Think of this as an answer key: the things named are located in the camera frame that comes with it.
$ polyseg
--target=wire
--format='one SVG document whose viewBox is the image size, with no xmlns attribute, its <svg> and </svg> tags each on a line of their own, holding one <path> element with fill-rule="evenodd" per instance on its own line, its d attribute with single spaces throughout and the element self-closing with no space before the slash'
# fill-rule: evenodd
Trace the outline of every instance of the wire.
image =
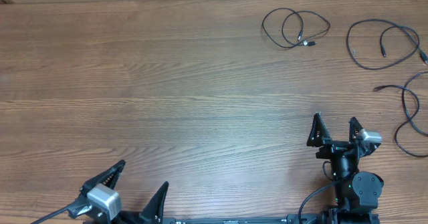
<svg viewBox="0 0 428 224">
<path fill-rule="evenodd" d="M 355 169 L 353 172 L 349 173 L 347 176 L 345 176 L 344 178 L 341 178 L 340 180 L 337 181 L 333 181 L 332 183 L 326 185 L 325 187 L 321 187 L 318 190 L 314 191 L 313 193 L 311 193 L 310 195 L 308 195 L 308 197 L 306 197 L 306 199 L 304 199 L 304 201 L 302 202 L 302 204 L 300 205 L 299 208 L 299 212 L 298 212 L 298 219 L 299 219 L 299 224 L 303 224 L 302 222 L 302 211 L 303 211 L 303 207 L 305 206 L 305 204 L 315 195 L 325 191 L 326 189 L 329 189 L 330 187 L 333 187 L 335 185 L 338 185 L 340 183 L 342 183 L 343 181 L 348 180 L 354 173 L 358 172 L 358 164 L 360 163 L 360 143 L 356 142 L 356 162 L 355 162 Z"/>
<path fill-rule="evenodd" d="M 71 205 L 71 204 L 66 205 L 65 207 L 62 207 L 61 209 L 59 209 L 59 210 L 57 210 L 57 211 L 54 211 L 53 213 L 50 213 L 50 214 L 48 214 L 48 215 L 46 215 L 46 216 L 44 216 L 44 217 L 42 217 L 42 218 L 38 219 L 37 221 L 32 222 L 31 224 L 38 224 L 38 223 L 42 223 L 42 222 L 44 222 L 44 221 L 46 221 L 46 220 L 48 220 L 48 219 L 51 219 L 52 217 L 55 217 L 55 216 L 57 216 L 57 215 L 59 215 L 59 214 L 63 213 L 64 211 L 67 211 L 67 208 L 68 208 L 70 205 Z"/>
<path fill-rule="evenodd" d="M 354 54 L 352 54 L 352 52 L 351 52 L 351 50 L 350 50 L 350 46 L 349 46 L 349 35 L 350 35 L 350 32 L 351 32 L 352 28 L 353 28 L 353 27 L 355 27 L 355 25 L 358 25 L 358 24 L 360 24 L 360 23 L 365 23 L 365 22 L 371 22 L 371 21 L 378 21 L 378 22 L 382 22 L 382 23 L 388 23 L 388 24 L 390 24 L 390 25 L 391 25 L 391 27 L 386 28 L 386 29 L 381 33 L 380 44 L 381 44 L 381 52 L 382 52 L 382 54 L 383 54 L 383 56 L 384 56 L 384 57 L 386 57 L 387 55 L 386 55 L 386 52 L 385 52 L 385 48 L 384 48 L 384 46 L 383 46 L 383 35 L 385 34 L 385 32 L 387 32 L 388 30 L 390 30 L 390 29 L 392 29 L 392 28 L 398 28 L 398 29 L 400 29 L 403 33 L 405 33 L 405 34 L 406 34 L 406 36 L 407 36 L 407 37 L 411 40 L 411 42 L 415 45 L 415 49 L 414 49 L 411 53 L 409 53 L 408 55 L 406 55 L 405 57 L 403 57 L 403 58 L 401 58 L 401 59 L 399 59 L 399 60 L 397 60 L 397 61 L 395 61 L 395 62 L 393 62 L 393 63 L 391 63 L 391 64 L 388 64 L 388 65 L 386 65 L 386 66 L 383 66 L 383 67 L 379 67 L 379 68 L 371 68 L 371 67 L 366 67 L 366 66 L 362 65 L 358 60 L 356 60 L 356 58 L 354 57 Z M 413 37 L 410 35 L 410 33 L 409 33 L 409 32 L 413 33 L 413 34 L 416 36 L 416 40 L 415 40 L 415 39 L 413 39 Z M 348 34 L 346 35 L 346 48 L 348 49 L 348 53 L 349 53 L 350 57 L 352 58 L 352 60 L 354 60 L 355 64 L 356 64 L 356 65 L 358 65 L 359 67 L 361 67 L 361 68 L 365 69 L 365 70 L 383 70 L 383 69 L 386 69 L 386 68 L 389 68 L 389 67 L 395 66 L 395 65 L 397 65 L 397 64 L 399 64 L 399 63 L 401 63 L 401 62 L 403 62 L 403 61 L 407 60 L 408 58 L 410 58 L 410 57 L 411 57 L 411 56 L 412 56 L 412 55 L 413 55 L 417 50 L 419 50 L 419 51 L 420 51 L 420 54 L 421 54 L 421 58 L 422 58 L 422 60 L 423 60 L 426 64 L 428 64 L 428 57 L 425 55 L 425 53 L 424 53 L 424 52 L 422 51 L 422 49 L 420 48 L 420 40 L 419 40 L 419 35 L 417 34 L 417 32 L 416 32 L 414 29 L 410 28 L 410 27 L 407 27 L 407 26 L 401 26 L 401 25 L 398 25 L 398 24 L 396 24 L 396 23 L 394 23 L 394 22 L 392 22 L 392 21 L 388 21 L 388 20 L 384 20 L 384 19 L 365 19 L 365 20 L 357 21 L 356 23 L 353 23 L 353 24 L 349 27 Z"/>
<path fill-rule="evenodd" d="M 280 43 L 278 43 L 277 41 L 275 41 L 272 37 L 271 37 L 271 35 L 268 33 L 268 31 L 266 30 L 266 28 L 265 28 L 265 21 L 266 21 L 266 19 L 273 13 L 273 12 L 275 12 L 275 11 L 279 11 L 279 10 L 288 10 L 288 11 L 291 11 L 291 13 L 284 19 L 284 22 L 282 23 L 282 26 L 281 26 L 281 34 L 282 34 L 282 37 L 290 44 L 290 46 L 285 46 L 285 45 L 281 45 Z M 321 32 L 319 32 L 319 33 L 316 33 L 316 34 L 314 34 L 314 35 L 311 35 L 311 36 L 309 36 L 309 37 L 306 37 L 306 38 L 304 38 L 304 39 L 302 39 L 301 40 L 301 38 L 302 38 L 302 36 L 303 36 L 303 27 L 304 27 L 304 23 L 303 23 L 303 19 L 302 19 L 302 16 L 300 16 L 300 14 L 299 13 L 311 13 L 311 14 L 313 14 L 313 15 L 315 15 L 315 16 L 318 16 L 320 19 L 322 19 L 324 22 L 326 22 L 326 24 L 327 24 L 327 28 L 326 29 L 324 29 L 324 30 L 322 30 Z M 297 38 L 297 42 L 296 43 L 293 43 L 293 42 L 291 42 L 290 40 L 288 40 L 287 39 L 287 37 L 286 37 L 286 35 L 285 35 L 285 33 L 284 33 L 284 28 L 285 28 L 285 24 L 286 24 L 286 21 L 288 20 L 288 18 L 290 17 L 290 16 L 292 16 L 292 15 L 297 15 L 297 17 L 298 17 L 298 19 L 300 20 L 300 31 L 299 31 L 299 35 L 298 35 L 298 38 Z M 316 37 L 316 36 L 318 36 L 318 35 L 321 35 L 321 34 L 323 34 L 323 33 L 327 33 L 328 32 L 328 30 L 330 29 L 330 22 L 326 19 L 326 18 L 324 18 L 323 16 L 321 16 L 321 15 L 319 15 L 319 14 L 317 14 L 317 13 L 315 13 L 315 12 L 313 12 L 313 11 L 307 11 L 307 10 L 303 10 L 303 11 L 294 11 L 293 9 L 290 9 L 290 8 L 287 8 L 287 7 L 280 7 L 280 8 L 277 8 L 277 9 L 274 9 L 274 10 L 272 10 L 272 11 L 270 11 L 264 18 L 263 18 L 263 21 L 261 22 L 261 27 L 263 28 L 263 30 L 265 31 L 265 33 L 266 33 L 266 35 L 277 45 L 277 46 L 279 46 L 279 47 L 282 47 L 282 48 L 284 48 L 284 49 L 292 49 L 293 47 L 297 47 L 297 46 L 313 46 L 313 45 L 316 45 L 316 42 L 315 41 L 310 41 L 310 42 L 307 42 L 307 40 L 309 40 L 309 39 L 312 39 L 313 37 Z"/>
<path fill-rule="evenodd" d="M 327 175 L 327 172 L 326 172 L 326 164 L 327 163 L 330 163 L 331 164 L 331 162 L 330 161 L 324 161 L 324 163 L 322 163 L 322 171 L 324 172 L 324 175 L 327 177 L 327 179 L 329 179 L 330 181 L 333 181 L 333 179 L 331 179 L 328 175 Z"/>
<path fill-rule="evenodd" d="M 415 153 L 412 153 L 412 152 L 410 152 L 410 151 L 408 151 L 408 150 L 406 150 L 404 147 L 402 147 L 401 145 L 400 145 L 400 143 L 399 143 L 399 141 L 397 140 L 397 135 L 398 135 L 398 133 L 399 133 L 399 131 L 400 131 L 400 129 L 404 126 L 404 125 L 406 125 L 407 123 L 410 123 L 411 124 L 411 126 L 419 133 L 419 134 L 422 134 L 423 136 L 428 136 L 428 133 L 426 133 L 426 132 L 423 132 L 422 130 L 420 130 L 417 126 L 416 126 L 416 124 L 413 122 L 413 118 L 417 115 L 417 113 L 419 112 L 419 110 L 421 109 L 421 103 L 420 103 L 420 100 L 419 100 L 419 98 L 418 98 L 418 96 L 413 92 L 413 91 L 411 91 L 410 89 L 408 89 L 408 85 L 410 84 L 410 82 L 412 82 L 412 80 L 414 80 L 415 78 L 417 78 L 417 77 L 419 77 L 419 76 L 421 76 L 421 75 L 423 75 L 423 74 L 428 74 L 428 71 L 427 72 L 420 72 L 420 73 L 418 73 L 418 74 L 415 74 L 412 78 L 410 78 L 409 80 L 407 80 L 407 82 L 406 82 L 406 84 L 404 85 L 404 86 L 396 86 L 396 85 L 386 85 L 386 86 L 378 86 L 378 87 L 375 87 L 374 89 L 373 89 L 373 91 L 379 91 L 379 90 L 382 90 L 382 89 L 384 89 L 384 88 L 399 88 L 399 89 L 402 89 L 403 91 L 402 91 L 402 93 L 401 93 L 401 102 L 403 103 L 403 109 L 404 109 L 404 113 L 405 113 L 405 115 L 406 115 L 406 121 L 404 121 L 402 124 L 400 124 L 400 126 L 395 130 L 395 133 L 394 133 L 394 140 L 395 140 L 395 144 L 397 144 L 397 146 L 404 152 L 404 153 L 406 153 L 406 154 L 408 154 L 408 155 L 411 155 L 411 156 L 414 156 L 414 157 L 419 157 L 419 158 L 425 158 L 425 157 L 428 157 L 428 154 L 415 154 Z M 405 92 L 406 91 L 408 91 L 410 94 L 412 94 L 412 96 L 416 99 L 416 103 L 417 103 L 417 107 L 416 107 L 416 111 L 415 111 L 415 113 L 413 113 L 412 115 L 410 115 L 409 114 L 409 111 L 407 110 L 407 105 L 406 105 L 406 100 L 405 100 L 405 98 L 404 98 L 404 94 L 405 94 Z"/>
</svg>

